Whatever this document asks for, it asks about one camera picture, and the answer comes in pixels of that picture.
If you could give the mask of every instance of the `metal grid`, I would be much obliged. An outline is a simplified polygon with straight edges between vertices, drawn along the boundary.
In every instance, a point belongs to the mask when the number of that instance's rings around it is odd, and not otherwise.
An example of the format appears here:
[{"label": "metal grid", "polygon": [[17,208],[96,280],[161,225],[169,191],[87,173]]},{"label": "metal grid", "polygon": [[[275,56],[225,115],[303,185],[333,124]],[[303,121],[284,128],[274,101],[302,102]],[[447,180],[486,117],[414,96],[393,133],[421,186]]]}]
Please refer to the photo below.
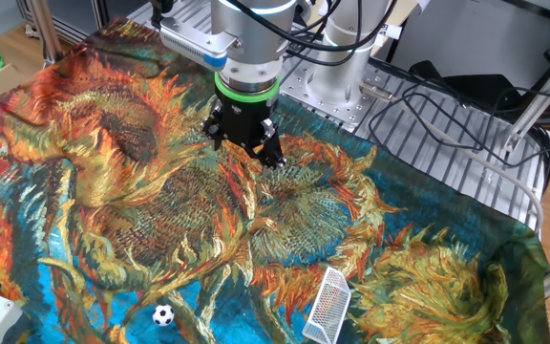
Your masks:
[{"label": "metal grid", "polygon": [[[131,13],[129,18],[152,28],[150,17],[152,8],[146,4],[137,11]],[[171,13],[179,20],[192,25],[196,29],[210,33],[211,18],[209,0],[185,0],[178,2]],[[315,56],[316,52],[308,51],[307,54]],[[282,80],[282,94],[295,98],[286,92],[287,82],[299,82],[298,78],[304,78],[310,64],[298,58],[290,58],[285,64],[280,78]],[[414,84],[406,79],[390,75],[384,71],[367,66],[364,74],[366,81],[382,87],[399,97],[406,89]],[[493,151],[504,157],[502,149],[506,140],[507,130],[511,124],[497,118],[492,119],[488,128],[489,115],[475,108],[464,108],[448,95],[441,94],[427,87],[418,87],[416,92],[429,96],[452,116],[464,124],[477,138],[486,139],[486,145]],[[329,118],[328,111],[315,109],[300,98],[299,102],[309,110]],[[419,115],[436,126],[461,144],[474,145],[470,136],[462,132],[461,128],[452,120],[439,113],[427,100],[420,97],[412,99],[411,104],[418,110]],[[344,129],[351,131],[356,136],[375,141],[370,137],[370,119],[388,106],[386,101],[372,99],[370,109],[360,121],[360,124],[350,127],[345,123],[339,123]],[[530,227],[536,225],[536,210],[531,208],[529,197],[518,187],[502,179],[500,175],[486,169],[481,164],[470,160],[465,155],[451,147],[443,146],[434,141],[423,129],[421,124],[412,114],[404,112],[400,107],[394,106],[383,116],[373,121],[372,130],[379,141],[382,142],[396,157],[410,164],[416,169],[427,173],[439,181],[462,194],[471,196],[483,204],[486,204],[504,214],[507,214]],[[529,137],[522,139],[518,149],[507,157],[509,162],[520,161],[540,150],[539,145]],[[481,158],[498,166],[502,164],[491,154],[484,151],[475,151]],[[540,199],[544,187],[544,164],[540,157],[535,157],[521,167],[505,169],[506,173],[519,179],[528,185]]]}]

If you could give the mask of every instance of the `metal rack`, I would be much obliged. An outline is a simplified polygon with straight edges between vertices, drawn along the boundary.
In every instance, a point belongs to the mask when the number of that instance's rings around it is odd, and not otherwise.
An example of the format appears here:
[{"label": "metal rack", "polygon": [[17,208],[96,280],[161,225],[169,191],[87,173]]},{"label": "metal rack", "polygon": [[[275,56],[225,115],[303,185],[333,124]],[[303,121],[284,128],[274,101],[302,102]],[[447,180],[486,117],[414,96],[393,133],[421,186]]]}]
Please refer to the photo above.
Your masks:
[{"label": "metal rack", "polygon": [[[48,13],[47,0],[27,0],[32,3],[34,9],[41,7],[46,8],[41,12]],[[195,28],[203,31],[211,31],[210,23],[210,7],[209,0],[194,0],[176,3],[171,15],[186,23],[192,24]],[[148,3],[137,11],[129,15],[139,24],[151,28],[151,5]],[[51,21],[37,25],[38,30],[48,30],[53,28],[52,18],[48,16],[36,16],[38,20]],[[45,57],[49,52],[53,52],[54,56],[59,56],[56,52],[48,47],[49,37],[53,37],[52,33],[40,32],[42,43],[45,46]],[[292,92],[296,87],[303,87],[304,77],[310,66],[305,62],[290,58],[285,64],[280,74],[282,80],[282,94],[291,98],[297,98],[298,93]],[[399,96],[408,87],[413,84],[408,80],[390,75],[384,71],[377,70],[371,66],[367,66],[364,73],[364,78],[367,81],[377,84],[378,86],[390,91],[395,97]],[[419,87],[417,92],[422,92],[435,100],[446,111],[449,111],[453,116],[460,120],[464,125],[473,132],[477,137],[486,137],[487,142],[492,149],[504,150],[504,143],[511,132],[512,125],[508,122],[493,119],[493,126],[487,127],[489,115],[472,107],[459,106],[457,101],[452,97],[439,93],[429,88]],[[301,104],[309,110],[314,111],[325,118],[330,118],[328,112],[322,108],[312,107],[298,99]],[[365,115],[359,120],[358,125],[344,126],[344,123],[339,123],[345,129],[349,130],[354,135],[371,140],[370,137],[370,119],[379,111],[387,106],[387,102],[378,98],[364,99],[370,105],[366,110]],[[441,131],[447,133],[450,137],[457,139],[460,143],[470,144],[470,138],[465,136],[460,128],[452,125],[452,121],[442,114],[439,114],[432,104],[427,101],[422,101],[420,98],[412,101],[412,106],[419,109],[419,115]],[[519,189],[509,183],[506,183],[499,175],[493,175],[490,170],[482,165],[475,163],[469,158],[459,154],[457,149],[439,145],[428,137],[428,134],[420,128],[418,121],[409,114],[402,111],[400,108],[393,107],[381,116],[377,121],[372,131],[375,136],[381,141],[396,157],[407,162],[416,169],[425,172],[432,177],[442,181],[451,188],[469,195],[476,200],[503,212],[530,227],[536,225],[536,214],[532,210],[529,203],[529,198],[519,192]],[[539,145],[529,137],[523,137],[518,141],[520,149],[515,150],[508,161],[519,161],[540,150]],[[491,154],[485,152],[476,152],[481,158],[492,161]],[[517,179],[523,181],[530,186],[536,196],[541,198],[544,187],[544,161],[541,157],[535,157],[527,163],[517,168],[506,169],[506,172]],[[545,297],[550,296],[550,268],[547,271],[544,280]]]}]

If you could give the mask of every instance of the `toy soccer ball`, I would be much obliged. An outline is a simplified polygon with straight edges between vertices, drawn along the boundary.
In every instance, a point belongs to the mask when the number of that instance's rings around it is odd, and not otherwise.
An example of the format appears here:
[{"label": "toy soccer ball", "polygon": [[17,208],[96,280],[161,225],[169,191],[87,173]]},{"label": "toy soccer ball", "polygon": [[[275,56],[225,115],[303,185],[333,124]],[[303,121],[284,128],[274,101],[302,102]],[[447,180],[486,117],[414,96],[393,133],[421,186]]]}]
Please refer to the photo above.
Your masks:
[{"label": "toy soccer ball", "polygon": [[152,320],[159,326],[167,326],[173,321],[173,308],[169,305],[158,305],[152,313]]}]

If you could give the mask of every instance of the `sunflower pattern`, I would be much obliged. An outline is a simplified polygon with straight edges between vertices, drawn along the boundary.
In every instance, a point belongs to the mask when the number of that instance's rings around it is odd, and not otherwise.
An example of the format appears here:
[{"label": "sunflower pattern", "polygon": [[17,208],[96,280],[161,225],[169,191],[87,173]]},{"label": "sunflower pattern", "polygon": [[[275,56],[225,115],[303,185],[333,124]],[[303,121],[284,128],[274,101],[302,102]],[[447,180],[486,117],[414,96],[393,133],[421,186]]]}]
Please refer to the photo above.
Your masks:
[{"label": "sunflower pattern", "polygon": [[549,340],[527,227],[286,99],[264,177],[201,135],[213,95],[118,19],[0,96],[1,293],[28,342],[304,342],[327,267],[352,287],[340,343]]}]

